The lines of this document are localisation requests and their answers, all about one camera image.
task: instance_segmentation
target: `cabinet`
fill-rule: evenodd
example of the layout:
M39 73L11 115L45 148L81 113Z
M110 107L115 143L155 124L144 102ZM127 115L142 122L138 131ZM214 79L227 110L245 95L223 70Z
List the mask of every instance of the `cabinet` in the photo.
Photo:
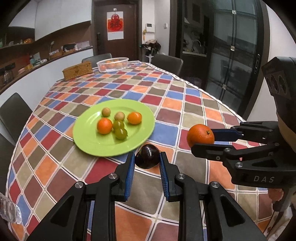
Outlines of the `cabinet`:
M11 21L9 27L35 28L37 2L31 0Z
M91 0L62 0L61 28L91 21Z
M91 21L91 0L42 0L38 3L35 40L59 29Z
M42 0L38 3L35 40L61 28L62 0Z

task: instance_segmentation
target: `clear plastic basket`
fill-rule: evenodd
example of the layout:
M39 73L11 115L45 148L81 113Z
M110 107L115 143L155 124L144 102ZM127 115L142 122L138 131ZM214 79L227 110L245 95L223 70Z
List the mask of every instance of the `clear plastic basket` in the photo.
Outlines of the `clear plastic basket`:
M101 73L108 73L123 70L128 66L129 58L110 58L97 62L97 66Z

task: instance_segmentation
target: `black chair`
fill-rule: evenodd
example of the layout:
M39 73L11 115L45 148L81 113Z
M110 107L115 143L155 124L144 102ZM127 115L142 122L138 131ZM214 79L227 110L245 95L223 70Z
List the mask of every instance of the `black chair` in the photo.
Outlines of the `black chair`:
M0 120L12 139L17 142L32 110L18 93L14 93L0 107Z
M14 148L13 144L0 134L0 192L2 194L5 194L7 173Z
M183 66L183 59L164 54L156 54L152 58L151 64L179 76L181 68Z
M85 61L90 61L91 62L91 67L95 68L95 67L98 67L96 65L97 62L99 62L101 60L109 59L109 58L112 58L112 55L110 53L104 53L104 54L92 56L92 57L89 57L89 58L84 58L82 60L82 63L85 62Z

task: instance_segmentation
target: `checkered tablecloth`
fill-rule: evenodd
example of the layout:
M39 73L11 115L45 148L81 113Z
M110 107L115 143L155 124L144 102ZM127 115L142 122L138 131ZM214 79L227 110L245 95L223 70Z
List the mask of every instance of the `checkered tablecloth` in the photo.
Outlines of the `checkered tablecloth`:
M171 163L196 181L218 181L260 229L266 227L272 215L267 190L232 184L221 162L195 158L186 142L186 134L194 124L230 128L242 119L177 76L153 65L133 62L123 71L94 72L59 81L33 112L17 142L7 181L7 195L22 212L23 225L12 224L19 240L28 237L76 181L97 182L125 162L127 154L109 158L90 156L75 146L72 136L75 119L90 106L120 98L140 101L154 113L155 129L146 143L165 151ZM259 145L247 141L231 144L237 149ZM116 203L117 240L177 240L178 206L165 201L158 167L148 170L136 167L129 200ZM206 233L203 207L202 213Z

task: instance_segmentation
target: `wicker box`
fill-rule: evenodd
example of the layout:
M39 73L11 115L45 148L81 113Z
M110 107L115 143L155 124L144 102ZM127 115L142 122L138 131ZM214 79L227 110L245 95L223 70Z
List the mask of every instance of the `wicker box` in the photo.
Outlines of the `wicker box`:
M92 72L91 62L89 61L71 66L63 70L65 80L71 80L85 74L91 74Z

